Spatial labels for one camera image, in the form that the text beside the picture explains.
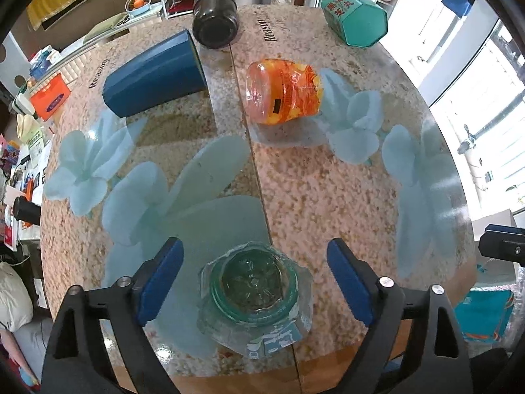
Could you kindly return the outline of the green tea plastic bottle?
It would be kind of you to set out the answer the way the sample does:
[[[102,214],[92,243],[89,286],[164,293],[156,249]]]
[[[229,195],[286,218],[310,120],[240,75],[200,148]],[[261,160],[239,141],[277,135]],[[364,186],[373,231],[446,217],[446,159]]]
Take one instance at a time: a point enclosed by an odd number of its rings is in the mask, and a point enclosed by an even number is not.
[[[311,330],[312,274],[271,246],[235,247],[199,278],[199,330],[248,359],[284,350]]]

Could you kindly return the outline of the dark blue cup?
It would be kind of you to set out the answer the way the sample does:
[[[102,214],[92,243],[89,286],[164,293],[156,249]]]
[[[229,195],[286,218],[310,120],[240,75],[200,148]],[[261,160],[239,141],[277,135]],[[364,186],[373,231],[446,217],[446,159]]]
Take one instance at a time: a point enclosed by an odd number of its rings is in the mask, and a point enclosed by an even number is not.
[[[205,74],[189,30],[170,36],[112,72],[102,98],[120,118],[206,89]]]

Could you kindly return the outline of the black bottle on side table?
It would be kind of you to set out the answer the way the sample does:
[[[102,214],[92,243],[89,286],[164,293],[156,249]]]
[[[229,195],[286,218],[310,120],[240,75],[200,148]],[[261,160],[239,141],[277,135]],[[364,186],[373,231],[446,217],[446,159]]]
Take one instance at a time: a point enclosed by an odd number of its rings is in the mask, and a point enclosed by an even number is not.
[[[27,222],[39,226],[41,222],[41,207],[28,201],[24,196],[18,196],[14,199],[12,214],[18,221]]]

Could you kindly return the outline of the orange tissue box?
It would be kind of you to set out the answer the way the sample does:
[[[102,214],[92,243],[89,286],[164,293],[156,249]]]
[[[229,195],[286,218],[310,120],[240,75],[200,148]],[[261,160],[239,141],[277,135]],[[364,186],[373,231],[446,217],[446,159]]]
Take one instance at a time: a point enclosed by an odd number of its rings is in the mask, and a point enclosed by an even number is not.
[[[51,81],[30,97],[36,115],[47,121],[70,96],[70,88],[59,73]]]

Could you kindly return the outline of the white tv cabinet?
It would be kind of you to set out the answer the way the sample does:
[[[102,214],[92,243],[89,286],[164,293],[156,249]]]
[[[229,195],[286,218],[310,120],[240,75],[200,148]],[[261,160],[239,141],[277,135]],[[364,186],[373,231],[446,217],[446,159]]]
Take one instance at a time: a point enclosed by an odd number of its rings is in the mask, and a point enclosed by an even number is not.
[[[46,69],[45,74],[33,84],[32,91],[39,90],[51,81],[53,77],[60,74],[65,84],[72,85],[76,82],[81,72],[91,58],[96,47],[105,45],[120,36],[125,36],[146,26],[160,22],[163,17],[163,5],[155,3],[150,10],[136,17],[128,17],[111,30],[105,31],[99,36],[93,37],[84,42],[81,37],[72,45],[68,46],[60,53],[60,59],[54,62],[50,68]]]

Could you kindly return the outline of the orange plastic jar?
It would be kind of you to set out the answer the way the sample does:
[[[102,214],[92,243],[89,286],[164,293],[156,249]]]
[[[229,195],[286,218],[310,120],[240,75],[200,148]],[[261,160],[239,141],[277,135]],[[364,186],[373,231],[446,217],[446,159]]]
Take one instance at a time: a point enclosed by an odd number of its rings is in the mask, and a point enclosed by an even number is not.
[[[283,59],[251,63],[245,75],[245,112],[250,122],[278,125],[316,116],[324,93],[312,66]]]

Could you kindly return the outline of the teal hexagonal tin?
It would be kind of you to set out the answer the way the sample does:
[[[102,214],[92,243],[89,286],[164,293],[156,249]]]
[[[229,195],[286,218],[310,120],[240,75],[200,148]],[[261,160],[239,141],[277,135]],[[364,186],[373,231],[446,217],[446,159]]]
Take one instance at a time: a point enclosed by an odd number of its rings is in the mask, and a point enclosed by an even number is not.
[[[372,0],[322,0],[321,9],[346,45],[367,48],[388,32],[387,13]]]

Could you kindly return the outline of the green cushion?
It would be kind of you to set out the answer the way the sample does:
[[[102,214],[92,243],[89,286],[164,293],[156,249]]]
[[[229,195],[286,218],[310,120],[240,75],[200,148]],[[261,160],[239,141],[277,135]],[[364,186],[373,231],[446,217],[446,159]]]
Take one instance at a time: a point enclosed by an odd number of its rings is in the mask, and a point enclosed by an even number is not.
[[[125,23],[129,20],[129,14],[127,12],[121,12],[113,15],[110,18],[96,24],[84,37],[83,43],[87,43],[90,40],[112,30],[113,28]]]

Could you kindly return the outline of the black cylindrical thermos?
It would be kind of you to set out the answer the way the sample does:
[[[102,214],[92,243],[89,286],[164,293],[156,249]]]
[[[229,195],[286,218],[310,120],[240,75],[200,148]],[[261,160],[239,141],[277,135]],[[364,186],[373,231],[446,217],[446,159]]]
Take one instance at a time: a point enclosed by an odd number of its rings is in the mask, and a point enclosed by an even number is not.
[[[236,0],[194,0],[192,33],[201,45],[224,47],[233,41],[239,27]]]

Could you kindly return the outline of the bowl of oranges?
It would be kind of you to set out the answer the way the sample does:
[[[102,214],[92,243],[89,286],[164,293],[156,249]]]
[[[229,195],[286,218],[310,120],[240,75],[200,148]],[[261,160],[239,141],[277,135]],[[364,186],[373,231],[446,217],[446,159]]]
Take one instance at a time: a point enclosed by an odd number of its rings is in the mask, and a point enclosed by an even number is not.
[[[127,0],[125,11],[132,17],[141,15],[150,10],[151,0]]]

